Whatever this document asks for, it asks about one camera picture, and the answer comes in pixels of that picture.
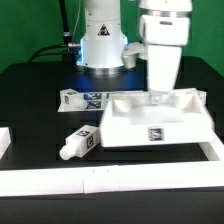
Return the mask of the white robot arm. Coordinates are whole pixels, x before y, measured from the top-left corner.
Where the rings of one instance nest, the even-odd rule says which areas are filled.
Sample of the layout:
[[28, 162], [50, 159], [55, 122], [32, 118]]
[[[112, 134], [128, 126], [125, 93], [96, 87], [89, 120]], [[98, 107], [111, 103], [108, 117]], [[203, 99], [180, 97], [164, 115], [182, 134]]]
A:
[[139, 43], [121, 30], [120, 0], [84, 0], [86, 31], [77, 65], [94, 74], [132, 69], [147, 62], [150, 101], [159, 104], [173, 90], [182, 48], [187, 45], [192, 0], [138, 0]]

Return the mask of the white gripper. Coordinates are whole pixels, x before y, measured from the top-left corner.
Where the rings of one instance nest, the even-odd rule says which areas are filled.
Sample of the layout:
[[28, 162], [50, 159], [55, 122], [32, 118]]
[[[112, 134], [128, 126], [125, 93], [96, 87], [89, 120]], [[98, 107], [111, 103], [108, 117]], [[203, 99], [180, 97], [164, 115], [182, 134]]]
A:
[[147, 89], [152, 103], [161, 103], [162, 95], [173, 90], [179, 71], [182, 49], [179, 46], [147, 47]]

